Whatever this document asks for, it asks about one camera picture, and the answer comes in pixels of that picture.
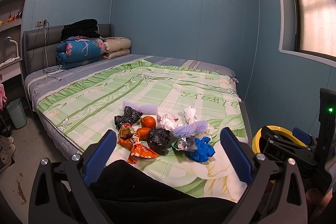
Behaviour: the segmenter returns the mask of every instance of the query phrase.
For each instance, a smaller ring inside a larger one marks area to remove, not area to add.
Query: mattress
[[[114,116],[122,114],[124,100],[155,103],[160,115],[172,113],[180,121],[184,107],[191,105],[197,118],[210,125],[207,136],[215,155],[201,164],[169,148],[165,156],[138,160],[134,167],[194,197],[237,202],[246,184],[239,181],[219,142],[225,126],[248,142],[234,76],[232,70],[209,63],[129,54],[57,71],[54,78],[37,71],[25,83],[33,110],[67,158],[99,141],[107,129],[115,130]],[[107,164],[128,155],[117,145]]]

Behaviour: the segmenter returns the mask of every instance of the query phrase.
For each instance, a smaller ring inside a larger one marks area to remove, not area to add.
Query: orange snack wrapper
[[[159,154],[153,150],[145,147],[136,134],[133,134],[133,136],[127,140],[123,140],[119,137],[118,144],[131,150],[127,159],[127,162],[130,164],[136,164],[136,158],[154,159],[159,156]]]

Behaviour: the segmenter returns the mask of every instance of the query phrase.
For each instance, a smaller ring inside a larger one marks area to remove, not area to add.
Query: trash
[[[148,146],[160,155],[165,154],[169,141],[169,131],[164,128],[153,128],[147,135]]]
[[[197,162],[206,162],[209,160],[209,157],[212,157],[215,153],[214,148],[208,144],[210,140],[209,137],[203,137],[202,140],[195,138],[197,150],[188,152],[188,157]]]
[[[135,131],[133,130],[131,125],[129,123],[126,123],[126,124],[123,124],[121,128],[119,129],[118,138],[123,138],[124,140],[126,140],[132,137],[134,133]]]
[[[196,114],[196,109],[195,108],[191,108],[190,106],[189,107],[186,107],[184,110],[184,117],[185,117],[185,120],[188,124],[191,124],[191,123],[194,123],[194,122],[197,122],[197,120],[195,119],[195,114]]]
[[[206,121],[197,121],[185,126],[179,126],[172,131],[175,138],[190,137],[192,134],[204,133],[208,129]]]
[[[126,106],[124,109],[124,115],[114,116],[114,124],[117,126],[117,129],[120,130],[123,124],[129,123],[131,126],[139,121],[142,116],[142,112],[138,112],[135,109]]]
[[[171,146],[176,150],[183,150],[188,152],[194,152],[197,149],[195,136],[180,138],[176,140],[176,142]]]
[[[131,102],[123,101],[123,109],[126,106],[130,106],[131,108],[142,112],[143,114],[146,115],[156,115],[158,113],[158,105],[142,105],[138,106],[136,104],[133,104]]]
[[[170,113],[165,114],[162,117],[158,116],[158,119],[159,123],[157,127],[164,128],[165,130],[173,131],[173,129],[182,125],[180,122],[178,122],[179,119]]]
[[[159,156],[153,150],[145,147],[136,134],[133,134],[133,136],[127,140],[119,138],[118,144],[131,150],[127,159],[127,162],[130,164],[136,164],[136,158],[154,159]]]

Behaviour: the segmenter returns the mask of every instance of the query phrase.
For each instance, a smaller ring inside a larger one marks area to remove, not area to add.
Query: bed headboard
[[[48,28],[40,28],[39,30],[23,32],[21,52],[24,58],[24,77],[34,71],[38,71],[47,67],[57,65],[56,61],[56,47],[60,44],[60,37],[63,30],[62,26],[54,26],[49,28],[47,39],[46,35]],[[113,37],[114,30],[112,24],[98,24],[98,31],[102,37]],[[42,51],[43,52],[44,66],[42,64]]]

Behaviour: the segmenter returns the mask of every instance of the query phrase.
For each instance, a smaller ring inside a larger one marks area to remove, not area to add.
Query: white shoe
[[[0,141],[6,146],[14,143],[13,137],[4,137],[0,135]]]
[[[9,152],[7,152],[7,150],[5,150],[4,148],[1,148],[1,151],[0,151],[0,158],[1,158],[1,161],[3,164],[7,164],[9,163],[9,159],[10,157],[14,154],[15,150],[16,150],[16,147],[14,144],[9,144],[9,145],[6,145],[6,148]]]

